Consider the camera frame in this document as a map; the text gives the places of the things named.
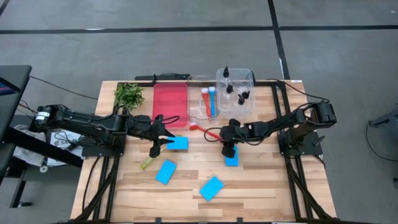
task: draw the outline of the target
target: clear plastic container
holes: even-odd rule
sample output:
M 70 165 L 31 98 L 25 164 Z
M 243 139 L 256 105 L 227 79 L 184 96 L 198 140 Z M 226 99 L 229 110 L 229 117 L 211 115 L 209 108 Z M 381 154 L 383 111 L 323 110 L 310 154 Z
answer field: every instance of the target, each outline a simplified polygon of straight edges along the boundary
M 187 114 L 191 122 L 201 123 L 202 121 L 212 122 L 219 115 L 217 109 L 217 97 L 215 96 L 215 115 L 209 117 L 206 112 L 206 104 L 201 93 L 202 88 L 215 87 L 215 77 L 210 75 L 191 75 L 188 77 L 188 108 Z M 208 103 L 211 107 L 211 95 L 208 94 Z
M 228 116 L 242 116 L 244 114 L 252 113 L 255 110 L 254 104 L 254 85 L 253 75 L 249 69 L 246 68 L 229 68 L 229 76 L 224 77 L 224 69 L 217 70 L 217 102 L 220 114 Z M 233 92 L 228 93 L 227 87 L 231 85 Z M 239 95 L 243 92 L 248 93 L 249 98 L 244 100 L 240 105 Z

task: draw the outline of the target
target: wooden table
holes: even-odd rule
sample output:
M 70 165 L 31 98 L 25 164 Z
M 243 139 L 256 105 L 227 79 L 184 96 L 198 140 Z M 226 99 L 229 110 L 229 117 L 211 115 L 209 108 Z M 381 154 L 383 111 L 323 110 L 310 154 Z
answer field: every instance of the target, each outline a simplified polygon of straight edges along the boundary
M 302 82 L 291 84 L 304 91 Z M 117 85 L 117 81 L 103 82 L 96 114 L 112 113 Z M 307 102 L 304 95 L 290 87 L 287 87 L 287 93 L 292 110 Z M 143 95 L 146 100 L 140 108 L 132 111 L 134 115 L 152 114 L 153 88 L 145 87 Z M 268 121 L 276 117 L 270 87 L 256 87 L 255 101 L 256 112 L 246 119 L 238 118 L 241 122 Z M 221 127 L 227 123 L 228 119 L 220 116 L 214 123 L 202 126 Z M 206 142 L 200 131 L 171 132 L 189 137 L 188 152 L 164 151 L 146 171 L 141 170 L 140 163 L 148 158 L 152 143 L 127 137 L 125 154 L 119 163 L 112 222 L 154 222 L 155 217 L 161 217 L 165 222 L 235 222 L 237 217 L 243 217 L 246 222 L 295 220 L 284 158 L 279 154 L 275 133 L 259 146 L 238 144 L 239 167 L 226 167 L 220 143 Z M 165 159 L 177 164 L 167 185 L 155 180 Z M 71 218 L 81 213 L 83 192 L 94 160 L 93 157 L 84 161 Z M 313 156 L 302 156 L 302 160 L 309 191 L 327 213 L 335 216 L 323 165 Z M 91 177 L 86 205 L 97 191 L 101 164 L 102 158 Z M 199 190 L 213 176 L 224 183 L 224 188 L 211 202 L 207 202 Z M 298 189 L 297 192 L 301 214 L 305 217 L 302 194 Z M 100 218 L 104 217 L 107 198 L 105 193 Z

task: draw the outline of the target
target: green leaves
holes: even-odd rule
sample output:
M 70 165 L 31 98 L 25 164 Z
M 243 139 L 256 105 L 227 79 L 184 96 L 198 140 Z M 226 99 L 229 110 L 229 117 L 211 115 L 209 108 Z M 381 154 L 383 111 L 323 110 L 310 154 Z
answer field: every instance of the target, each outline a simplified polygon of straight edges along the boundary
M 119 84 L 116 89 L 115 95 L 115 105 L 116 106 L 126 106 L 129 110 L 141 106 L 145 98 L 142 97 L 142 91 L 144 89 L 139 87 L 135 83 L 123 83 Z

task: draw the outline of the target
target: red tray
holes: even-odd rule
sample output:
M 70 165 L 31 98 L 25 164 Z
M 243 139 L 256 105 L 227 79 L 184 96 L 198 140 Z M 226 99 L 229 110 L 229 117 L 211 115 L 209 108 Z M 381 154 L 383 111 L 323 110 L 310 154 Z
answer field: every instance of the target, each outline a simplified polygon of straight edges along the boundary
M 166 128 L 181 128 L 188 123 L 187 114 L 187 84 L 186 83 L 158 83 L 154 86 L 154 106 L 152 119 L 159 114 L 163 119 L 180 116 L 174 123 L 166 124 Z

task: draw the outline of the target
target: blue foam block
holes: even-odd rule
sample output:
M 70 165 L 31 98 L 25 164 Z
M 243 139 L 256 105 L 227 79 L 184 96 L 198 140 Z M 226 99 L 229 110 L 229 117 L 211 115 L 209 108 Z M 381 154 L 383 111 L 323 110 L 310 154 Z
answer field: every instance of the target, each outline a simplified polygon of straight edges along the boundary
M 209 202 L 223 187 L 224 184 L 213 177 L 200 189 L 200 194 Z
M 167 184 L 176 167 L 177 165 L 175 165 L 173 162 L 165 160 L 155 179 L 162 184 Z
M 169 140 L 173 140 L 173 143 L 166 144 L 167 150 L 188 150 L 188 138 L 187 137 L 169 137 Z
M 235 150 L 235 156 L 233 158 L 224 157 L 226 166 L 239 166 L 238 147 L 234 146 L 234 150 Z

